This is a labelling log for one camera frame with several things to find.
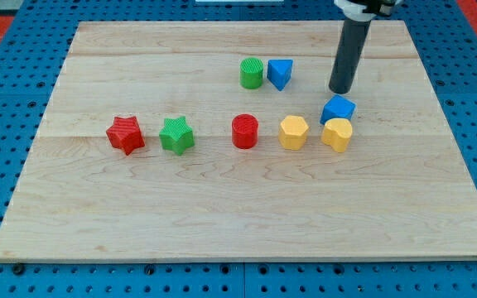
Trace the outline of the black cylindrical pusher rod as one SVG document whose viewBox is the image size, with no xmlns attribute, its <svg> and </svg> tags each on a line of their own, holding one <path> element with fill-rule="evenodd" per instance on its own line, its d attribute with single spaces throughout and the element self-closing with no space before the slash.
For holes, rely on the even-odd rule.
<svg viewBox="0 0 477 298">
<path fill-rule="evenodd" d="M 353 84 L 371 21 L 345 19 L 340 35 L 329 88 L 336 94 L 347 94 Z"/>
</svg>

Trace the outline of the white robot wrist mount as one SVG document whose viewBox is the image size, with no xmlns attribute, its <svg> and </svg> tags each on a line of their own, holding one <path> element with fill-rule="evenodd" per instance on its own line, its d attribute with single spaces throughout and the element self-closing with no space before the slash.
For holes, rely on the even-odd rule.
<svg viewBox="0 0 477 298">
<path fill-rule="evenodd" d="M 334 0 L 342 13 L 356 22 L 369 22 L 375 17 L 390 17 L 402 0 Z"/>
</svg>

